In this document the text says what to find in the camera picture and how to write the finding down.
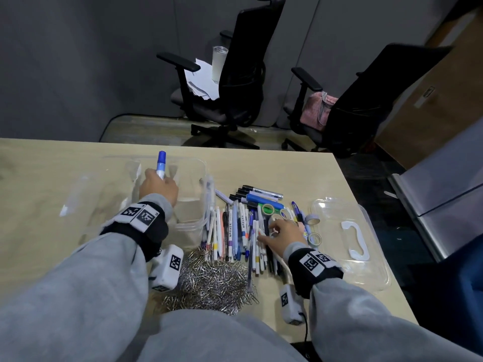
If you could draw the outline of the person's right hand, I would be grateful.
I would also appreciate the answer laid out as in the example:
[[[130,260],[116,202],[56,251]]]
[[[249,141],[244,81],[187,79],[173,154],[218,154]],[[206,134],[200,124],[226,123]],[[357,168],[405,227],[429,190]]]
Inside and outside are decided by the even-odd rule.
[[[298,225],[287,219],[277,219],[269,225],[276,233],[276,248],[270,248],[281,258],[288,258],[295,250],[308,248]]]

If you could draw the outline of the person's left hand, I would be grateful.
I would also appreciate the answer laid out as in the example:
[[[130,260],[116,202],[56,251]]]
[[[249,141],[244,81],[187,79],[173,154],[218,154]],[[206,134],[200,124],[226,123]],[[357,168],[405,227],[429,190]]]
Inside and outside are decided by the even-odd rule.
[[[139,189],[139,198],[143,198],[149,194],[160,194],[163,196],[163,179],[157,176],[154,169],[145,170],[145,180]],[[177,203],[178,196],[163,196],[172,207]]]

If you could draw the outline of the person's left forearm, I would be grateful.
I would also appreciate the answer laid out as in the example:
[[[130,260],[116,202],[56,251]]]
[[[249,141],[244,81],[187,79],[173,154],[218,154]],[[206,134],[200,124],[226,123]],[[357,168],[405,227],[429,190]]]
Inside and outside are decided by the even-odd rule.
[[[0,307],[0,362],[115,362],[147,304],[142,248],[106,233]]]

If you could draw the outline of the person's right forearm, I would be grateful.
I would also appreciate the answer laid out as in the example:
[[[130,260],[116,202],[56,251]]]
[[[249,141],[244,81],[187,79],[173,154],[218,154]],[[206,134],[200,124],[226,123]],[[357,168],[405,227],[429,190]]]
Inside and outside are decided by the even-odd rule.
[[[324,362],[483,362],[421,326],[393,316],[376,297],[343,279],[311,289],[311,341]]]

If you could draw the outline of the pile of pens and markers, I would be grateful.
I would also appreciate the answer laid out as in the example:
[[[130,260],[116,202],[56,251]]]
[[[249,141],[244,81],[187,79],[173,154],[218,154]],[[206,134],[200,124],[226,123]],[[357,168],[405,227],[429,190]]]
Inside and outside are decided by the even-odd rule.
[[[225,235],[224,245],[218,245],[218,250],[224,249],[221,258],[228,262],[240,261],[242,255],[245,255],[248,264],[247,274],[247,291],[253,290],[252,271],[258,275],[263,272],[266,264],[265,253],[259,252],[259,246],[252,244],[255,237],[252,231],[252,221],[261,217],[261,225],[264,225],[264,217],[268,216],[262,213],[263,204],[271,204],[275,208],[274,214],[280,215],[283,208],[292,212],[295,221],[307,241],[309,233],[312,233],[310,226],[305,224],[305,215],[296,206],[295,203],[288,207],[281,203],[284,195],[278,192],[261,189],[258,187],[243,185],[238,189],[236,194],[227,196],[214,187],[214,184],[208,180],[200,180],[205,184],[210,194],[215,194],[226,203],[226,214],[216,214],[214,221],[215,230]]]

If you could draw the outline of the black left wrist band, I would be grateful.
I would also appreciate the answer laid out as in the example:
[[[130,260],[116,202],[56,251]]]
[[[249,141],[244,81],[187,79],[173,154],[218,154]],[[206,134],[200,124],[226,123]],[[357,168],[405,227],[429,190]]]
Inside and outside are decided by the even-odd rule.
[[[142,250],[146,262],[160,255],[169,227],[164,210],[154,202],[134,203],[114,216],[100,235],[116,233],[131,238]]]

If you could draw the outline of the black wrist band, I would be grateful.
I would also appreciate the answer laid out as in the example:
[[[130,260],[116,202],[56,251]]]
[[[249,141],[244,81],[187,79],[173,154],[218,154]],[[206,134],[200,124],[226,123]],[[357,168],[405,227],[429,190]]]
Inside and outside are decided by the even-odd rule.
[[[311,248],[295,250],[288,258],[296,293],[309,299],[314,285],[327,279],[343,279],[342,267],[330,256]]]
[[[114,216],[100,235],[116,233],[131,238],[142,250],[146,262],[160,255],[169,227],[164,210],[154,202],[134,203]]]

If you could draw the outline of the black right wrist band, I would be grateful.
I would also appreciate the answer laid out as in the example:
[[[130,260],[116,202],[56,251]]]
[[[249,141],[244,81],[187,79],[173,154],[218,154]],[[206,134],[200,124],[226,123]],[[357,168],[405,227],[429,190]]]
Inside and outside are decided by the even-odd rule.
[[[295,250],[288,258],[296,293],[309,299],[314,285],[327,279],[343,279],[342,267],[330,256],[311,248]]]

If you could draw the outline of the pile of silver paper clips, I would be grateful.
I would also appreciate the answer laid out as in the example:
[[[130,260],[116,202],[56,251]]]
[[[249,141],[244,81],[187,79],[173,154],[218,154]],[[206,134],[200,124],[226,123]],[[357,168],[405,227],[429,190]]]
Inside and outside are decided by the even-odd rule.
[[[239,261],[210,261],[207,251],[185,253],[178,285],[156,298],[161,312],[200,309],[236,315],[259,304],[247,266]]]

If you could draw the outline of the stack of white papers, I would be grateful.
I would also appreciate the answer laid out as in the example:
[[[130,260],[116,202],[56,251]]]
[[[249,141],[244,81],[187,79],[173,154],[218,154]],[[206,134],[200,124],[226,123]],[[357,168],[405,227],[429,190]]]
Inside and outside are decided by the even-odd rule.
[[[219,99],[219,85],[212,79],[212,65],[200,59],[196,59],[196,64],[200,66],[200,70],[196,72],[184,70],[191,92],[204,100],[215,101]]]

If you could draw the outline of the grey sweatshirt body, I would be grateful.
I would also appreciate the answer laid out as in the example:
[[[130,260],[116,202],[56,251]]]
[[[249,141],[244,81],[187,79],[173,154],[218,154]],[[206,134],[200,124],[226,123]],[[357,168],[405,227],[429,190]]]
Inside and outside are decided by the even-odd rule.
[[[267,324],[245,314],[177,310],[142,322],[117,362],[307,362]]]

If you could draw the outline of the clear drinking tumbler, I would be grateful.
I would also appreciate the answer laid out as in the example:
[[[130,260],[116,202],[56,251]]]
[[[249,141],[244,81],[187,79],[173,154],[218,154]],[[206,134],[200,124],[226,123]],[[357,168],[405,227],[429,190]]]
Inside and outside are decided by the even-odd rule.
[[[212,56],[212,80],[214,83],[218,84],[221,78],[221,73],[226,61],[228,54],[228,49],[223,46],[213,47]]]

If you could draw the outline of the black office chair with headrest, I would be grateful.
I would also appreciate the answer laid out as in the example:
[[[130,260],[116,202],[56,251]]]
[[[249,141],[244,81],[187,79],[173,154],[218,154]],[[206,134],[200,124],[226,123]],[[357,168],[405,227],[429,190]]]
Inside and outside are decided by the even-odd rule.
[[[264,99],[263,84],[266,66],[264,57],[281,17],[286,0],[268,1],[263,5],[238,13],[234,31],[221,31],[230,39],[227,58],[221,70],[219,98],[208,103],[190,92],[185,72],[200,72],[201,66],[176,54],[156,55],[175,67],[180,88],[172,93],[172,103],[178,105],[190,121],[209,121],[218,126],[191,125],[191,135],[208,139],[197,147],[259,150],[260,147],[235,137],[239,127],[250,127],[257,119]]]

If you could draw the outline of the pink bag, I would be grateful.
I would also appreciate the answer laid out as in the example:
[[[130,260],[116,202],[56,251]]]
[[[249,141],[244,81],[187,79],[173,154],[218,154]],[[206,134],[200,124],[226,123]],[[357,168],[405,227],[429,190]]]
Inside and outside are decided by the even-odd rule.
[[[339,99],[328,95],[326,91],[313,93],[305,103],[300,122],[319,132],[327,125],[331,109]]]

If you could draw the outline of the blue seat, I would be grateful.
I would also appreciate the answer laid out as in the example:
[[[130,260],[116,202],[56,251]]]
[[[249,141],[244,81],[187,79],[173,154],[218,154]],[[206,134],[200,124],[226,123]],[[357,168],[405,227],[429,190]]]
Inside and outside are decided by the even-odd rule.
[[[410,270],[418,323],[483,356],[483,233],[446,259]]]

